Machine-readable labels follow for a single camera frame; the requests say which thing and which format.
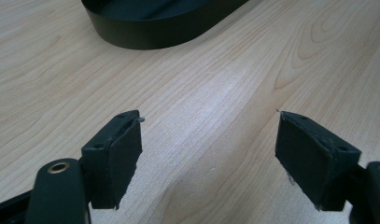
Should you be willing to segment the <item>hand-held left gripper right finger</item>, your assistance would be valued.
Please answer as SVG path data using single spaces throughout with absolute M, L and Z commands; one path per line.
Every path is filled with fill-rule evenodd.
M 358 167 L 359 149 L 308 117 L 282 111 L 275 156 L 318 210 L 344 208 L 345 178 Z

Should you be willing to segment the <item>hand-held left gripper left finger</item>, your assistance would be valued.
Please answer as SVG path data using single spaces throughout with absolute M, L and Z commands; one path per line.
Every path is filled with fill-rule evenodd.
M 118 114 L 82 149 L 80 165 L 93 209 L 118 209 L 142 153 L 138 110 Z

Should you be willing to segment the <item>black oval tray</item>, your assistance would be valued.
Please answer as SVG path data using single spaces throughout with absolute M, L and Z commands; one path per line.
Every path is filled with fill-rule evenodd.
M 204 34 L 249 0 L 81 0 L 96 33 L 125 49 L 163 49 Z

